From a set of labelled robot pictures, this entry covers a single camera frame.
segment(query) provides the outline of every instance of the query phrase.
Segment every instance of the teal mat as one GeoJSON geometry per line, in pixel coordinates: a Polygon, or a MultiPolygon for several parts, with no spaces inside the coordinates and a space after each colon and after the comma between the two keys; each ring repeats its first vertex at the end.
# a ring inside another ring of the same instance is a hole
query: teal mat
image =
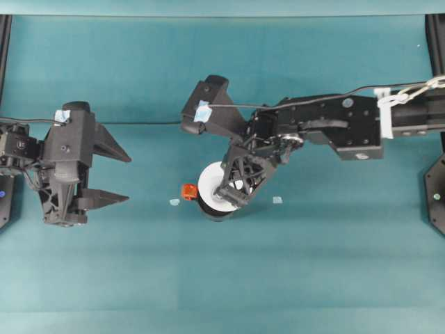
{"type": "Polygon", "coordinates": [[[260,104],[427,79],[424,17],[15,17],[0,112],[51,117],[86,100],[102,121],[176,120],[209,74],[260,104]]]}
{"type": "MultiPolygon", "coordinates": [[[[232,80],[237,102],[267,103],[431,75],[422,16],[13,24],[7,116],[89,100],[103,121],[176,120],[209,73],[232,80]]],[[[443,332],[445,238],[427,222],[421,181],[438,135],[386,142],[380,161],[308,144],[249,207],[212,223],[169,201],[222,158],[225,139],[108,128],[133,162],[96,157],[90,186],[131,200],[63,229],[43,224],[19,184],[16,219],[0,231],[0,333],[443,332]]]]}
{"type": "Polygon", "coordinates": [[[169,201],[222,157],[224,140],[175,126],[108,127],[133,162],[98,157],[90,186],[131,200],[64,229],[44,225],[38,197],[23,191],[21,214],[0,234],[4,333],[438,333],[445,325],[445,238],[427,223],[421,184],[440,153],[437,136],[386,143],[380,161],[343,162],[309,144],[251,206],[214,223],[194,203],[169,201]]]}

